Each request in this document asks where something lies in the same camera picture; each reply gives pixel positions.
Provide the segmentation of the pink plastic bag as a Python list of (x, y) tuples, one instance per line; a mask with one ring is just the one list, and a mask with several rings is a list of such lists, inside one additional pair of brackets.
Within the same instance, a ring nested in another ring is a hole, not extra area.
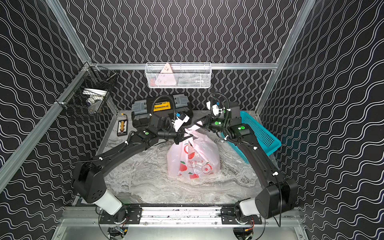
[(167, 170), (170, 177), (187, 180), (216, 175), (221, 169), (219, 148), (207, 135), (198, 132), (194, 125), (186, 129), (188, 139), (173, 144), (167, 153)]

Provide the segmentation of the teal plastic basket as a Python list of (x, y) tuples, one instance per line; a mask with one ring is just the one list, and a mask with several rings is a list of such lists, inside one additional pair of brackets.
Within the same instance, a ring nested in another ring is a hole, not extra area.
[(259, 144), (261, 145), (267, 156), (271, 156), (276, 150), (278, 150), (282, 143), (270, 133), (263, 125), (261, 125), (256, 119), (254, 119), (248, 112), (240, 111), (243, 124), (248, 124), (254, 131)]

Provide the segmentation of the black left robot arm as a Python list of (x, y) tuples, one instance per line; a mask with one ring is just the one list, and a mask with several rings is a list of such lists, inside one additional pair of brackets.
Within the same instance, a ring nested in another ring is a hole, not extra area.
[[(155, 105), (168, 100), (173, 109), (173, 117), (159, 116)], [(94, 204), (121, 222), (126, 216), (125, 205), (108, 191), (104, 177), (127, 159), (148, 150), (159, 140), (173, 141), (179, 144), (190, 138), (182, 128), (183, 121), (176, 111), (175, 98), (170, 95), (154, 99), (146, 127), (131, 131), (125, 142), (90, 160), (78, 161), (73, 173), (72, 187), (89, 204)]]

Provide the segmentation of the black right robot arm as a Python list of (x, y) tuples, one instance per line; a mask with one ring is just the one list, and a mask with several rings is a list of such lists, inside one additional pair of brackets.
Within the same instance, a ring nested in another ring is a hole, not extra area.
[(238, 147), (262, 186), (256, 197), (235, 204), (237, 219), (242, 220), (254, 215), (269, 219), (293, 210), (298, 191), (296, 181), (287, 179), (281, 173), (262, 149), (250, 125), (242, 122), (239, 104), (229, 101), (221, 93), (211, 93), (208, 108), (211, 112), (203, 119), (203, 128), (223, 135), (224, 141)]

